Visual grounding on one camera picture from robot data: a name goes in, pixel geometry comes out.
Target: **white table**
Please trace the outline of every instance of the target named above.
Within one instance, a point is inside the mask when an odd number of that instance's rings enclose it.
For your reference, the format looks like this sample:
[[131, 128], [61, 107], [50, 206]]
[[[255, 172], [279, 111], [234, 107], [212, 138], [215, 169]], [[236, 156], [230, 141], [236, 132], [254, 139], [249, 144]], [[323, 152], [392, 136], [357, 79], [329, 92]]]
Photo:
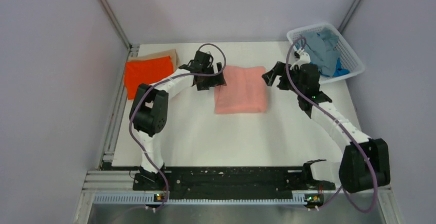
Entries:
[[[216, 43], [228, 65], [272, 69], [285, 61], [289, 42]], [[194, 58], [201, 43], [141, 45], [139, 56], [175, 48], [180, 63]], [[215, 62], [222, 56], [207, 46]], [[166, 166], [291, 166], [314, 159], [340, 161], [341, 151], [315, 122], [298, 107], [291, 91], [268, 88], [264, 114], [214, 114], [213, 89], [195, 87], [170, 100], [164, 128], [162, 156]], [[322, 85], [337, 109], [358, 128], [356, 112], [345, 81]], [[132, 101], [127, 101], [112, 166], [138, 166], [141, 150], [128, 131]]]

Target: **vertical metal post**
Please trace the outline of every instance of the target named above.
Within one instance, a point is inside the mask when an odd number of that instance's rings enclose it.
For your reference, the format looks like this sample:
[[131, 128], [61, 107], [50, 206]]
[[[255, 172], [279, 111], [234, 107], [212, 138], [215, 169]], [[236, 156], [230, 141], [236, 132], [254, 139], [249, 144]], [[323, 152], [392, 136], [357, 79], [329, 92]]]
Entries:
[[111, 22], [112, 26], [114, 27], [115, 31], [117, 32], [120, 39], [123, 41], [124, 45], [127, 49], [130, 49], [131, 43], [129, 42], [129, 39], [125, 35], [120, 23], [118, 22], [117, 18], [114, 15], [114, 12], [112, 11], [111, 7], [109, 6], [109, 3], [107, 0], [98, 0], [106, 13], [107, 17], [109, 18], [109, 21]]
[[354, 15], [354, 13], [356, 12], [357, 7], [360, 5], [360, 2], [361, 2], [361, 1], [362, 1], [362, 0], [354, 0], [353, 3], [351, 4], [351, 7], [349, 8], [347, 14], [346, 14], [345, 17], [343, 18], [342, 23], [340, 24], [340, 26], [339, 26], [339, 28], [338, 28], [338, 31], [339, 31], [341, 34], [345, 31], [345, 29], [346, 29], [348, 23], [350, 22], [350, 19], [353, 17], [353, 15]]

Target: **pink cloth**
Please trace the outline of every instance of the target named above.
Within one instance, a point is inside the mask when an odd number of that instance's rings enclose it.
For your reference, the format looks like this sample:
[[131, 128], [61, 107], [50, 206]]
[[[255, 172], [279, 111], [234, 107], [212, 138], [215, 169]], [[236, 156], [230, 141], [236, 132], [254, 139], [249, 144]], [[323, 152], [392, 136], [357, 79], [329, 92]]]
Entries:
[[264, 113], [268, 108], [266, 84], [262, 79], [265, 67], [226, 66], [227, 85], [215, 87], [215, 113]]

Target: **white laundry basket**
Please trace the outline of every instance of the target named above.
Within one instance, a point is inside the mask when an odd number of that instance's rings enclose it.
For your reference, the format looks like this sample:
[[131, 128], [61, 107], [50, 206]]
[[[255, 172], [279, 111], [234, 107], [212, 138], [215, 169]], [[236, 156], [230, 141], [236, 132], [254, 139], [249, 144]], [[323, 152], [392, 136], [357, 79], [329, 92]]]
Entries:
[[316, 25], [309, 25], [305, 27], [301, 27], [295, 30], [289, 31], [286, 36], [290, 43], [301, 36], [304, 32], [314, 31], [314, 32], [320, 32], [324, 28], [327, 28], [331, 30], [333, 33], [335, 33], [338, 37], [338, 45], [336, 45], [335, 49], [338, 50], [341, 53], [340, 60], [342, 67], [349, 70], [349, 74], [345, 74], [339, 77], [324, 77], [321, 76], [319, 79], [320, 84], [326, 84], [326, 83], [332, 83], [335, 81], [339, 81], [342, 79], [347, 79], [353, 76], [356, 76], [363, 71], [365, 71], [365, 66], [363, 65], [362, 61], [359, 59], [359, 57], [356, 55], [354, 50], [351, 48], [351, 46], [345, 41], [343, 36], [339, 33], [339, 31], [331, 24], [329, 23], [321, 23]]

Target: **orange cloth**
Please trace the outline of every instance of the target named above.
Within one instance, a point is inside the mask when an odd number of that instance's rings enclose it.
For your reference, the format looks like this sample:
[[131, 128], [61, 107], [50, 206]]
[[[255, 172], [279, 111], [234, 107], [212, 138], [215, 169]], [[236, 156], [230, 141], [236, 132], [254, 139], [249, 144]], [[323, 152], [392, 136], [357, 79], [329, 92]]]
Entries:
[[264, 113], [268, 109], [266, 84], [262, 79], [265, 67], [226, 66], [227, 85], [215, 87], [215, 113]]
[[171, 57], [166, 56], [146, 61], [128, 61], [125, 64], [124, 85], [127, 99], [135, 98], [140, 84], [156, 83], [173, 73]]

